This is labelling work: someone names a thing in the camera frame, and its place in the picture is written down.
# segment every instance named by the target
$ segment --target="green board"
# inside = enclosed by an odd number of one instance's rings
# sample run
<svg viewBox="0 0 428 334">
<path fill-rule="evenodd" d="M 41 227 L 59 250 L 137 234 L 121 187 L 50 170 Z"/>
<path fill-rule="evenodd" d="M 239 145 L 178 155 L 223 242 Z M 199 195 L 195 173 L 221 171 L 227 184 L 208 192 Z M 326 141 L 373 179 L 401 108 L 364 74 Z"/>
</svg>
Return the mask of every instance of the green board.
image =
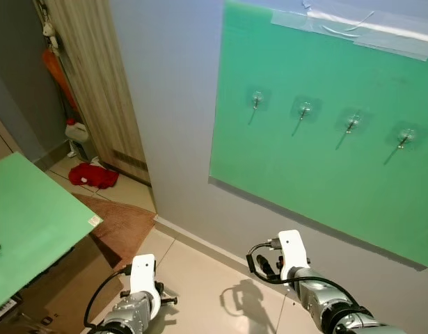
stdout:
<svg viewBox="0 0 428 334">
<path fill-rule="evenodd" d="M 271 16 L 225 4 L 210 175 L 428 266 L 428 60 Z"/>
<path fill-rule="evenodd" d="M 0 305 L 87 235 L 95 214 L 19 153 L 0 161 Z"/>
</svg>

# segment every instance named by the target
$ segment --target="red cloth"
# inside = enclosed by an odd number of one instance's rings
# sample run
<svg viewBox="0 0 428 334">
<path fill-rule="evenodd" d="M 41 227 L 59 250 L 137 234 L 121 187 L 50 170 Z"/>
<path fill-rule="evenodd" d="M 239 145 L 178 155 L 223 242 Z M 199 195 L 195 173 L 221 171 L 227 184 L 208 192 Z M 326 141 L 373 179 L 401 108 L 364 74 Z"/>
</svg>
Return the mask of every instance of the red cloth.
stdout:
<svg viewBox="0 0 428 334">
<path fill-rule="evenodd" d="M 72 168 L 68 173 L 68 179 L 75 186 L 87 184 L 89 186 L 96 186 L 99 189 L 106 189 L 110 186 L 114 186 L 118 180 L 118 176 L 119 173 L 117 172 L 90 165 L 87 162 L 83 162 Z M 82 182 L 81 179 L 83 177 L 87 179 L 87 182 Z"/>
</svg>

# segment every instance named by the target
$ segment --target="white bottle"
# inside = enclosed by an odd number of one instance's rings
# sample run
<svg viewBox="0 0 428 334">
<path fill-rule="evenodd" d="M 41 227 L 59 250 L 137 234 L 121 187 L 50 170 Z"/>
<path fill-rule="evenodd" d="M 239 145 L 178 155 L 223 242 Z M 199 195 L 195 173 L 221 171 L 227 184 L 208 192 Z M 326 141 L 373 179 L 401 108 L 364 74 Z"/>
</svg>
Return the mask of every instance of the white bottle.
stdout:
<svg viewBox="0 0 428 334">
<path fill-rule="evenodd" d="M 69 118 L 67 120 L 67 127 L 65 128 L 65 135 L 70 140 L 80 160 L 90 162 L 91 159 L 96 157 L 95 148 L 91 143 L 90 135 L 84 124 L 76 122 L 73 118 Z"/>
</svg>

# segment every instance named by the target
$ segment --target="green table surface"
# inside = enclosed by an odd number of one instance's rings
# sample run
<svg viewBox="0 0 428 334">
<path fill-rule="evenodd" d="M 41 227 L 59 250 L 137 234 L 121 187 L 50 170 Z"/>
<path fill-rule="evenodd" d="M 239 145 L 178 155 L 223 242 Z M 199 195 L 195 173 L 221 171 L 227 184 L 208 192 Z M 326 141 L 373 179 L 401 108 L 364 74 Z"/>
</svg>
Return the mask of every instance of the green table surface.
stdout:
<svg viewBox="0 0 428 334">
<path fill-rule="evenodd" d="M 0 305 L 87 235 L 95 214 L 19 153 L 0 161 Z"/>
</svg>

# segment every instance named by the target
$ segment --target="orange object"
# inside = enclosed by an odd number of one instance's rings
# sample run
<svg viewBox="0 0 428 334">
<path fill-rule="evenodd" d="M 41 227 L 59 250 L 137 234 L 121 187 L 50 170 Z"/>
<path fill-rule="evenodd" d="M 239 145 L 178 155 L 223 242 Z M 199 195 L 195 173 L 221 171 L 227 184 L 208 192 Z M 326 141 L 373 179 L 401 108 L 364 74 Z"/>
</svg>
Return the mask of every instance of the orange object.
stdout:
<svg viewBox="0 0 428 334">
<path fill-rule="evenodd" d="M 70 103 L 70 106 L 73 108 L 74 111 L 77 112 L 78 110 L 76 107 L 76 102 L 74 102 L 73 95 L 70 91 L 70 87 L 68 87 L 68 84 L 67 84 L 67 79 L 65 78 L 65 75 L 62 72 L 61 65 L 59 65 L 59 62 L 56 59 L 56 56 L 53 54 L 53 52 L 46 49 L 42 53 L 42 60 L 44 61 L 45 66 L 47 66 L 47 69 L 51 73 L 53 78 L 62 88 L 62 91 L 67 97 L 67 100 Z"/>
</svg>

